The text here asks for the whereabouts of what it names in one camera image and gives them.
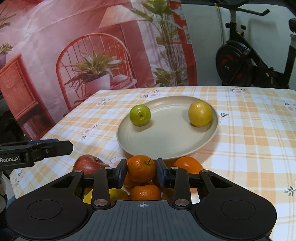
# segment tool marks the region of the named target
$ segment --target tangerine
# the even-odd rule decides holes
[[[135,186],[130,191],[130,200],[161,200],[161,192],[152,184]]]
[[[199,174],[200,170],[203,170],[203,166],[191,156],[180,157],[173,165],[185,169],[188,173]]]
[[[157,177],[157,174],[154,176],[154,178],[152,179],[152,182],[155,186],[157,186],[158,188],[160,188],[160,183]]]
[[[127,188],[131,188],[131,187],[139,186],[139,185],[141,185],[141,183],[134,182],[131,179],[129,173],[126,173],[126,177],[124,179],[123,185]]]
[[[134,182],[150,182],[156,174],[155,162],[145,155],[136,155],[128,161],[128,174]]]

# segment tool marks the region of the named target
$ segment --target yellow lemon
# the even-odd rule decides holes
[[[188,117],[192,125],[206,126],[213,118],[212,108],[204,101],[194,102],[189,107]]]
[[[109,194],[110,194],[111,205],[114,204],[115,200],[129,199],[127,192],[124,191],[123,189],[111,188],[109,189]],[[92,196],[92,190],[84,197],[83,202],[91,204],[91,196]]]
[[[92,189],[85,195],[83,202],[91,204]]]
[[[116,188],[111,188],[109,189],[110,193],[110,200],[111,200],[111,205],[114,204],[115,200],[129,200],[129,196],[126,191],[123,189],[116,189]]]

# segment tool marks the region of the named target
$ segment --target red cabinet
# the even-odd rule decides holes
[[[0,70],[0,90],[29,139],[40,139],[54,126],[53,119],[32,84],[21,54]]]

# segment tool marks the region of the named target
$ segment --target potted plant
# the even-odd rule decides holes
[[[6,64],[6,55],[12,49],[12,46],[8,43],[0,45],[0,69]]]
[[[66,84],[71,84],[71,86],[76,88],[84,84],[91,94],[99,90],[109,90],[111,88],[111,71],[118,69],[118,64],[125,63],[125,60],[117,59],[116,56],[109,56],[105,53],[98,55],[93,53],[92,56],[83,53],[81,55],[84,62],[72,65],[77,75]]]
[[[175,23],[173,14],[178,14],[176,10],[172,10],[169,0],[147,0],[142,2],[141,5],[145,8],[145,12],[130,8],[130,11],[141,16],[145,21],[150,22],[159,36],[156,37],[156,43],[162,46],[160,55],[167,63],[171,71],[166,71],[157,68],[154,72],[159,86],[181,86],[187,81],[187,78],[182,75],[185,70],[183,54],[180,53],[175,37],[178,36],[178,29],[183,29]]]
[[[5,5],[5,7],[0,11],[0,29],[10,26],[10,22],[7,22],[7,20],[16,15],[16,14],[9,15],[8,13],[4,13],[6,7],[7,5]]]

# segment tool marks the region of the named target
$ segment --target bike handlebar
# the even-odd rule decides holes
[[[255,14],[255,15],[258,15],[258,16],[265,16],[265,15],[270,13],[269,9],[266,9],[264,12],[255,12],[255,11],[251,11],[251,10],[247,10],[247,9],[243,9],[243,8],[237,8],[236,11]]]

